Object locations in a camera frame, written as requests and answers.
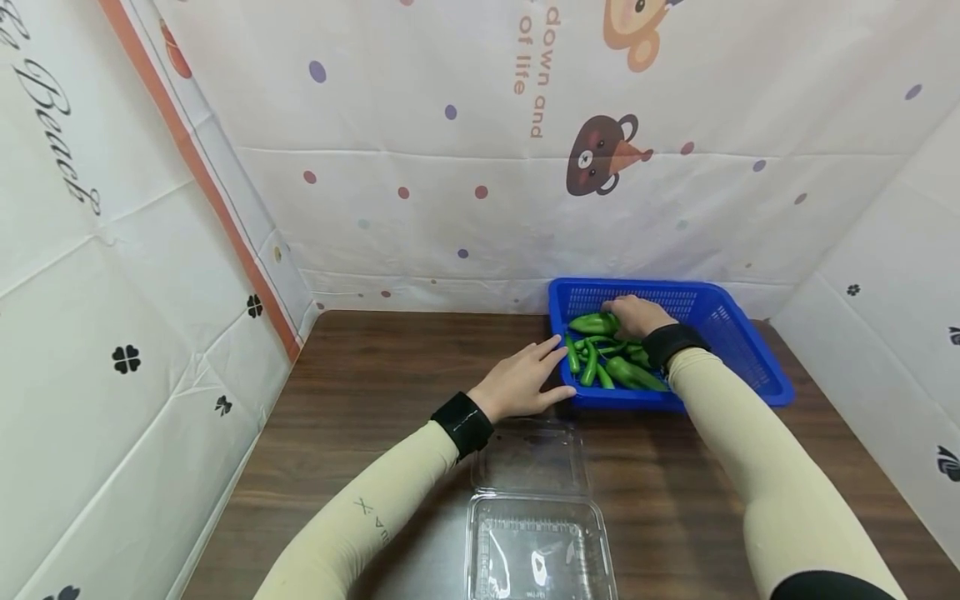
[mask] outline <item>green chili pepper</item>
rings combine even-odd
[[[627,349],[627,356],[630,357],[630,362],[635,365],[640,365],[644,369],[650,369],[650,355],[647,354],[647,351],[643,348],[633,348]]]
[[[597,365],[597,379],[600,380],[600,387],[604,390],[616,389],[613,385],[613,380],[610,379],[610,374],[603,368],[603,365]]]
[[[577,317],[568,326],[584,335],[613,336],[620,328],[620,321],[611,313],[593,313]]]
[[[570,372],[577,374],[580,372],[580,357],[577,356],[577,350],[573,347],[570,336],[564,336],[564,342],[566,343],[566,362],[570,364]]]
[[[576,342],[574,342],[573,347],[576,348],[576,349],[578,349],[578,350],[587,349],[587,346],[586,346],[587,340],[590,340],[590,341],[593,342],[594,344],[596,344],[597,342],[611,342],[611,343],[612,343],[612,342],[615,342],[615,341],[616,341],[616,340],[614,340],[613,338],[607,337],[606,335],[591,335],[590,337],[584,338],[583,340],[577,340]]]
[[[614,356],[607,361],[607,373],[617,383],[630,390],[655,390],[657,392],[668,390],[663,382],[651,372],[628,363],[622,356]]]
[[[620,350],[624,349],[627,346],[626,342],[620,342],[616,346],[607,346],[606,348],[598,348],[598,354],[617,354]]]
[[[597,348],[593,346],[593,342],[587,340],[587,365],[584,367],[584,374],[580,375],[580,385],[585,388],[593,385],[593,379],[597,375],[597,356]]]

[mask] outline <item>blue plastic basket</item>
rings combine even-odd
[[[681,323],[696,327],[713,353],[738,374],[770,406],[793,400],[790,380],[773,352],[730,294],[699,281],[645,281],[638,279],[554,279],[550,283],[550,327],[567,333],[566,324],[581,315],[599,312],[604,300],[635,294],[661,305]],[[582,336],[569,331],[576,340]],[[645,409],[682,412],[684,405],[672,392],[585,388],[561,364],[564,384],[577,388],[573,403],[589,408]]]

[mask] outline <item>black wristband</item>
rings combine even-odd
[[[457,392],[430,419],[435,420],[456,444],[460,452],[457,462],[474,450],[482,450],[493,435],[493,425],[487,415],[463,392]]]
[[[670,358],[686,348],[710,350],[700,333],[690,325],[674,323],[655,329],[643,339],[643,349],[650,356],[650,366],[666,374],[666,363]]]

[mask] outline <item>wooden table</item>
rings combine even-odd
[[[797,389],[780,416],[850,502],[907,595],[956,598],[960,572],[780,336],[758,326]],[[545,317],[323,314],[183,598],[251,598],[286,543],[351,478],[454,392],[547,332]],[[584,438],[621,600],[756,598],[742,506],[686,417],[568,407],[555,416]],[[466,598],[468,462],[427,498],[353,597]]]

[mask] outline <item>polka dot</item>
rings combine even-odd
[[[326,69],[324,69],[324,66],[320,64],[318,60],[310,61],[310,77],[318,84],[326,81]]]

